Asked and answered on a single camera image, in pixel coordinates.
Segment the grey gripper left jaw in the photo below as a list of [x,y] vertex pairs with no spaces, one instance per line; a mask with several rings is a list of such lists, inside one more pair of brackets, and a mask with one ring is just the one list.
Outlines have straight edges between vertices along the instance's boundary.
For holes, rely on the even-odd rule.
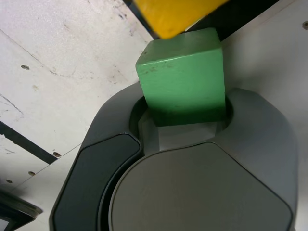
[[52,231],[109,230],[109,204],[116,184],[144,155],[138,123],[147,108],[139,83],[102,105],[50,214]]

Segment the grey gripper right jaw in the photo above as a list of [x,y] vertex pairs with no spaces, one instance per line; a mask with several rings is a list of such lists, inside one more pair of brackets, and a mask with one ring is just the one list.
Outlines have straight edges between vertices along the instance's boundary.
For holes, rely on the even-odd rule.
[[291,231],[298,148],[285,116],[233,89],[228,126],[204,142],[143,157],[119,180],[112,231]]

